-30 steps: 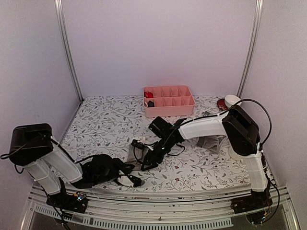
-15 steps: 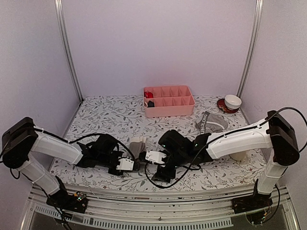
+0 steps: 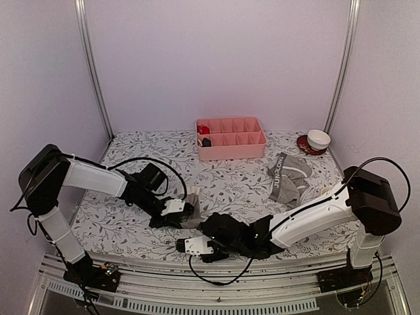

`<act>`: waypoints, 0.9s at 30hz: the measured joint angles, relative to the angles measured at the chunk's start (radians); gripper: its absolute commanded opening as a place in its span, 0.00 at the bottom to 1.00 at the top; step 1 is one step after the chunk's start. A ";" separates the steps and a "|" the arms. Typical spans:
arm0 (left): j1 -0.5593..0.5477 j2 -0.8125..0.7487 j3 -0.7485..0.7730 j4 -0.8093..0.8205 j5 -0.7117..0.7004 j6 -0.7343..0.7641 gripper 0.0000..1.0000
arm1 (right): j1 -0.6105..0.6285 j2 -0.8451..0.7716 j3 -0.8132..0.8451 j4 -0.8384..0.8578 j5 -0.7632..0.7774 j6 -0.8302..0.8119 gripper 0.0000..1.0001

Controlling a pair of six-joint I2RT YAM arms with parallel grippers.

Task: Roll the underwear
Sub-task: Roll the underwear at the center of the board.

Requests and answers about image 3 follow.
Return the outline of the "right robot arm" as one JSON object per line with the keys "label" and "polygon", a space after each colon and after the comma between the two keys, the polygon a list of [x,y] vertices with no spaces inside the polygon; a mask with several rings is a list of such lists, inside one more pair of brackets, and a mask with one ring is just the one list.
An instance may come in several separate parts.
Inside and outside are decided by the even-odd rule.
{"label": "right robot arm", "polygon": [[360,229],[350,248],[350,263],[340,270],[339,280],[353,286],[364,277],[383,238],[402,223],[388,180],[356,166],[345,169],[344,181],[328,193],[290,211],[250,224],[213,213],[199,229],[228,251],[262,260],[310,235],[351,221],[359,221]]}

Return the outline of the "grey boxer briefs lettered band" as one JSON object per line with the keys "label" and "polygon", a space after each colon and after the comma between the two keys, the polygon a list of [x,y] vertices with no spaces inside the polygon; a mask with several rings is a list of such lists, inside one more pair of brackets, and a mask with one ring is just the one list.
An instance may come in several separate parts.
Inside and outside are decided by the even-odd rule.
{"label": "grey boxer briefs lettered band", "polygon": [[294,209],[308,190],[306,180],[312,176],[312,168],[304,158],[282,152],[267,165],[267,175],[272,181],[268,198]]}

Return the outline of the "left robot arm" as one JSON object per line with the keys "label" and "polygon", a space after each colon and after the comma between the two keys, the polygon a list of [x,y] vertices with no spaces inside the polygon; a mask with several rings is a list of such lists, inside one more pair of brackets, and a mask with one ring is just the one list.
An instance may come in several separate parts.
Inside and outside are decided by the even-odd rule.
{"label": "left robot arm", "polygon": [[[28,210],[46,237],[72,264],[72,274],[84,285],[93,284],[97,270],[87,261],[87,253],[71,229],[87,192],[96,192],[123,200],[126,205],[135,205],[150,216],[151,224],[166,226],[181,221],[190,214],[186,197],[172,198],[156,191],[168,176],[160,169],[165,162],[146,157],[147,166],[138,173],[127,173],[121,166],[138,161],[130,158],[114,166],[100,165],[75,155],[65,154],[56,145],[46,145],[18,176],[22,195],[12,209]],[[64,188],[79,192],[75,208],[67,218],[61,211],[59,197]]]}

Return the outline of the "pink divided organizer box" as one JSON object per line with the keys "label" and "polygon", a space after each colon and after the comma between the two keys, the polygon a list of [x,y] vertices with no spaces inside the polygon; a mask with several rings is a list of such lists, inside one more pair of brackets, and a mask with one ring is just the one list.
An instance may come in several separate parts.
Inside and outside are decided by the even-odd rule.
{"label": "pink divided organizer box", "polygon": [[[209,135],[200,135],[197,125],[210,129]],[[212,147],[201,147],[208,138]],[[259,120],[255,117],[224,117],[196,121],[196,148],[201,161],[261,158],[267,139]]]}

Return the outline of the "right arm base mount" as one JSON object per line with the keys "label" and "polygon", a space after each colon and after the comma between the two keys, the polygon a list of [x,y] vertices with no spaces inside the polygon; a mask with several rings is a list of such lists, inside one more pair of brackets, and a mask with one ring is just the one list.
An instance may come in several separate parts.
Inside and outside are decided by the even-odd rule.
{"label": "right arm base mount", "polygon": [[346,265],[318,272],[316,278],[320,291],[326,293],[371,282],[373,280],[371,269],[372,265],[361,269],[354,269],[351,265]]}

